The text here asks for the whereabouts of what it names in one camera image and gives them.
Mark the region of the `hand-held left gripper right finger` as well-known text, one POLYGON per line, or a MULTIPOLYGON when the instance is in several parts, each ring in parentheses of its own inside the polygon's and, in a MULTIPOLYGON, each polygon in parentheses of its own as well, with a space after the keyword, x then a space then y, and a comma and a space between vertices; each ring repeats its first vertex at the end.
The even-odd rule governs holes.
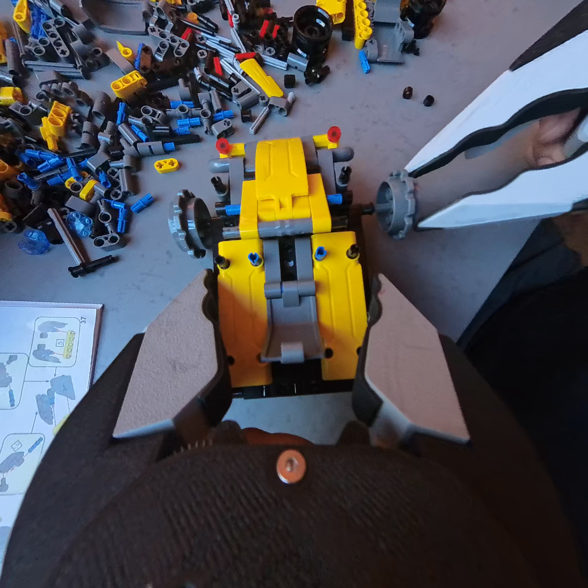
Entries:
POLYGON ((470 440, 440 334, 379 274, 352 389, 352 409, 371 443, 392 448, 416 435, 466 445, 470 440))

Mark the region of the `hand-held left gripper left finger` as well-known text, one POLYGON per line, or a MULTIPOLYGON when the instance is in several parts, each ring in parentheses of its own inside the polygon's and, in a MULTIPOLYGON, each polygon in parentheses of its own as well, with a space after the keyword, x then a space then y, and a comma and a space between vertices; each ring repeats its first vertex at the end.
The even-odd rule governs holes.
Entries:
POLYGON ((145 329, 114 438, 207 439, 232 402, 216 277, 200 272, 145 329))

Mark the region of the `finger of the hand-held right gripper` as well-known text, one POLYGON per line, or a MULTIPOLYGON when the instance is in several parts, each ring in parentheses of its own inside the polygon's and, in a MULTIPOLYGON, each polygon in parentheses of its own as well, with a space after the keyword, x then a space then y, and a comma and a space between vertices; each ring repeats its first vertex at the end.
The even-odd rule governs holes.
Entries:
POLYGON ((460 229, 558 217, 587 201, 587 145, 558 164, 529 169, 505 186, 474 192, 417 223, 420 230, 460 229))
POLYGON ((507 70, 406 165, 413 178, 469 149, 491 145, 510 130, 587 105, 587 31, 516 70, 507 70))

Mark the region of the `grey toy wheel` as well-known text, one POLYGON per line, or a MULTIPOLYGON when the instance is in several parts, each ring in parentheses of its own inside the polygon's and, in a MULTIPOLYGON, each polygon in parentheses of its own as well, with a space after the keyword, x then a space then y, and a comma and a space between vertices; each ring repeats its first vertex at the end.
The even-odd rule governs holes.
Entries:
POLYGON ((375 217, 382 231, 401 240, 412 229, 417 202, 415 181, 402 169, 391 173, 378 187, 375 217))

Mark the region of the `yellow toy brick car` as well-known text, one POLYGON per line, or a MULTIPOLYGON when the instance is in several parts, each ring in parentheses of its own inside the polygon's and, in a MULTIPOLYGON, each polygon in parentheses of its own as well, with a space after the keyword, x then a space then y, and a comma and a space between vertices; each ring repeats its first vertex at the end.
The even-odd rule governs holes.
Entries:
POLYGON ((341 129, 250 143, 217 140, 211 213, 188 190, 168 226, 194 258, 215 254, 219 334, 235 396, 349 392, 368 327, 362 217, 341 129))

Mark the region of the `person's right hand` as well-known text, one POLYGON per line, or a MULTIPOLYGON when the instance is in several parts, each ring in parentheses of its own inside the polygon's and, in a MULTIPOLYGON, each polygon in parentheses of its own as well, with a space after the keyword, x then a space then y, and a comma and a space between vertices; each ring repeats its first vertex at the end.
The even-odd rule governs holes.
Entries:
POLYGON ((576 128, 582 112, 581 108, 576 108, 541 118, 533 125, 526 154, 530 168, 559 164, 565 159, 564 143, 576 128))

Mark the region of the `person's black top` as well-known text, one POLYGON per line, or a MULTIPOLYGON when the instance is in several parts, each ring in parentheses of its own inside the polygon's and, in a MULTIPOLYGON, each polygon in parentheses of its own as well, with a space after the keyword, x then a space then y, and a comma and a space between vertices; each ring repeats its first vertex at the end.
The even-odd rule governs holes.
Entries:
POLYGON ((587 553, 587 268, 521 293, 466 355, 525 428, 587 553))

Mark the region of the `white instruction booklet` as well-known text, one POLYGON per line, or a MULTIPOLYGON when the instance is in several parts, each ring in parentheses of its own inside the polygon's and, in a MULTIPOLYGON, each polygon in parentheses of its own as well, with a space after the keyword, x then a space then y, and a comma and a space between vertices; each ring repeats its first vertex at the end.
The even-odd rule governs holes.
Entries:
POLYGON ((1 301, 1 562, 41 459, 92 385, 103 309, 1 301))

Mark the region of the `black rubber tyre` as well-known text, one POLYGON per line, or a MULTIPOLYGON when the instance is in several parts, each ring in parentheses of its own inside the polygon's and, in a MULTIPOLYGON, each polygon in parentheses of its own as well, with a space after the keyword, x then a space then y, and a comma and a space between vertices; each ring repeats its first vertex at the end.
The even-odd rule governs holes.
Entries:
POLYGON ((295 51, 308 60, 326 55, 333 33, 330 15, 318 6, 298 8, 292 20, 292 43, 295 51))

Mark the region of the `yellow pointed panel piece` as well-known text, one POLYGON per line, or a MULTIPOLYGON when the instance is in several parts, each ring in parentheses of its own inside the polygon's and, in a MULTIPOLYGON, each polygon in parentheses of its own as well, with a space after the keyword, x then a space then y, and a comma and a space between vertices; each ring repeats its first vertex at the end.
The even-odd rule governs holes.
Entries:
POLYGON ((263 67, 256 58, 249 58, 239 63, 240 69, 245 72, 263 91, 268 98, 282 98, 283 90, 275 80, 265 73, 263 67))

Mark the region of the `pile of dark brick pieces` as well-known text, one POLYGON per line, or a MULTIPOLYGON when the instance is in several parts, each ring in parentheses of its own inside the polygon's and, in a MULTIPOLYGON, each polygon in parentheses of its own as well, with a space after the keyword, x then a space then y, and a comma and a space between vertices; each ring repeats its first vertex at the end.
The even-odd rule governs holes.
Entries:
POLYGON ((66 244, 73 277, 115 261, 88 259, 125 246, 142 159, 173 158, 182 145, 256 134, 288 116, 295 72, 306 85, 330 70, 292 43, 292 17, 272 1, 1 1, 1 234, 31 256, 66 244), (268 98, 239 63, 256 58, 283 90, 268 98))

